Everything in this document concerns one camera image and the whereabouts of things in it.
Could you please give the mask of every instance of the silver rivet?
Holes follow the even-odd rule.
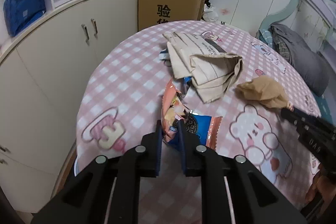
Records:
[[[138,145],[135,150],[138,152],[138,153],[143,153],[146,151],[146,147],[144,147],[143,145]]]
[[[244,162],[246,162],[246,158],[242,155],[238,155],[236,157],[236,161],[239,162],[240,164],[243,164]]]
[[[103,164],[106,161],[106,157],[105,156],[98,156],[96,158],[96,163],[98,164]]]
[[[196,150],[197,150],[198,152],[203,153],[203,152],[207,151],[207,147],[204,146],[204,145],[198,145],[198,146],[196,146]]]

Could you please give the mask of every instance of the gray blanket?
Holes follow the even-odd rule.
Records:
[[[317,96],[322,96],[329,82],[325,61],[312,52],[303,38],[286,25],[273,23],[271,32],[274,39],[280,37],[288,47],[288,62],[302,76],[308,87]]]

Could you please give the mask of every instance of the drawer handle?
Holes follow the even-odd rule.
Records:
[[[86,35],[85,42],[89,46],[89,39],[90,39],[90,37],[89,37],[89,33],[87,32],[87,28],[86,28],[85,24],[82,24],[82,28],[83,28],[83,30],[85,32],[85,35]]]
[[[7,147],[2,147],[1,145],[0,145],[0,150],[2,150],[5,153],[6,152],[10,153],[10,151],[9,151],[9,149]]]
[[[93,18],[91,18],[91,22],[92,22],[92,25],[93,25],[94,31],[95,31],[94,36],[95,36],[95,38],[97,38],[97,35],[98,35],[97,23]]]

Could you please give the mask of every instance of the tablecloth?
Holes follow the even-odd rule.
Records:
[[[164,32],[201,34],[243,57],[240,78],[221,99],[203,104],[190,88],[183,103],[201,115],[223,116],[217,153],[245,155],[294,206],[301,207],[317,160],[298,142],[294,126],[277,112],[237,98],[234,88],[266,74],[306,113],[320,115],[316,101],[302,77],[278,53],[248,33],[214,23],[179,21],[147,28],[120,43],[102,61],[77,115],[79,171],[98,155],[122,155],[155,130],[164,88],[172,78],[169,63],[158,58],[166,47]],[[184,177],[178,152],[163,144],[159,177],[141,179],[139,223],[193,223],[200,218],[200,178]]]

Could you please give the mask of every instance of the crumpled brown paper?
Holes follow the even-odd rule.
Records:
[[[237,92],[246,100],[256,100],[268,108],[290,108],[288,97],[282,85],[266,75],[237,85]]]

